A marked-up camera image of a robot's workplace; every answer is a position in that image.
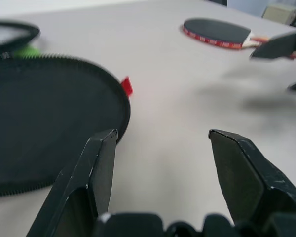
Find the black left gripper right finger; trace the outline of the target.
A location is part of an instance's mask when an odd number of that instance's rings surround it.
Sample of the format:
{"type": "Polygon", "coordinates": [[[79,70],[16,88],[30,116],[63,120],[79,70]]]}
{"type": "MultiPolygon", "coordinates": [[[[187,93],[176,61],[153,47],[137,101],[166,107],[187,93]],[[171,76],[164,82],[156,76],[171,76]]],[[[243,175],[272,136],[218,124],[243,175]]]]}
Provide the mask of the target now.
{"type": "Polygon", "coordinates": [[[234,222],[263,225],[274,213],[296,213],[296,187],[248,138],[210,130],[219,184],[234,222]]]}

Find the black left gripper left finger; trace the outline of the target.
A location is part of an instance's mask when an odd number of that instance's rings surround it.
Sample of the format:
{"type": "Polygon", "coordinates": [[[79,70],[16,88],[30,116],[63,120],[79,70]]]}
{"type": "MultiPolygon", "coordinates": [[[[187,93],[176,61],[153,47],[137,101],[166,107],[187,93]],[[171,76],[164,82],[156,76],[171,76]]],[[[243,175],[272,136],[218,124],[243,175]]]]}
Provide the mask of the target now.
{"type": "Polygon", "coordinates": [[[89,138],[81,155],[59,173],[26,237],[92,237],[108,210],[117,130],[89,138]]]}

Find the black and red paddle case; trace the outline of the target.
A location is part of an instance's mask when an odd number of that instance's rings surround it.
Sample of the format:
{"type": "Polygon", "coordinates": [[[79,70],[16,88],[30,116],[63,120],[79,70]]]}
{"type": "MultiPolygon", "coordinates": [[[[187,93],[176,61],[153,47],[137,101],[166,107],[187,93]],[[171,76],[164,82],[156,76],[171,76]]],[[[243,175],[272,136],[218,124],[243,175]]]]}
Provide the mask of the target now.
{"type": "Polygon", "coordinates": [[[0,21],[22,31],[0,42],[0,197],[52,185],[95,133],[130,120],[124,86],[102,67],[58,55],[27,54],[39,27],[0,21]]]}

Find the black rubber table tennis paddle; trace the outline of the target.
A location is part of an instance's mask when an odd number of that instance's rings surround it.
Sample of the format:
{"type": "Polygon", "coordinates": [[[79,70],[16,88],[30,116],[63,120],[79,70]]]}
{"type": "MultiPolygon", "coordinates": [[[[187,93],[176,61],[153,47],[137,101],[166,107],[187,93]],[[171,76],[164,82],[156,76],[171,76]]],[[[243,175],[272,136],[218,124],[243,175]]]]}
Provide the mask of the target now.
{"type": "Polygon", "coordinates": [[[240,25],[208,18],[191,18],[183,23],[183,32],[188,36],[217,47],[255,50],[272,38],[257,37],[252,30],[240,25]]]}

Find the green zipper pull tag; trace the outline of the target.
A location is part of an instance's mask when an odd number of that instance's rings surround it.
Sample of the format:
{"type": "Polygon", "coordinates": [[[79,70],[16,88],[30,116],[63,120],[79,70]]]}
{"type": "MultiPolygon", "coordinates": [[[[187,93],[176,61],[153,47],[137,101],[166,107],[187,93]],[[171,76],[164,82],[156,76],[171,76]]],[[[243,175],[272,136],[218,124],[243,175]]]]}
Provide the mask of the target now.
{"type": "Polygon", "coordinates": [[[39,57],[40,55],[40,51],[32,46],[25,46],[13,53],[14,58],[39,57]]]}

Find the beige cabinet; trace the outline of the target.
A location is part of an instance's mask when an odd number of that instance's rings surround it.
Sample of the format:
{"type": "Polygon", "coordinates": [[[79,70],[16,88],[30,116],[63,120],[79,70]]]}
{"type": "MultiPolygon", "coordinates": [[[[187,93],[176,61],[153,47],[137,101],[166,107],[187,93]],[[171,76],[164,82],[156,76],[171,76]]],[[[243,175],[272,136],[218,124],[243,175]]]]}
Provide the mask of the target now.
{"type": "Polygon", "coordinates": [[[270,4],[264,11],[262,18],[289,25],[296,17],[296,6],[280,3],[270,4]]]}

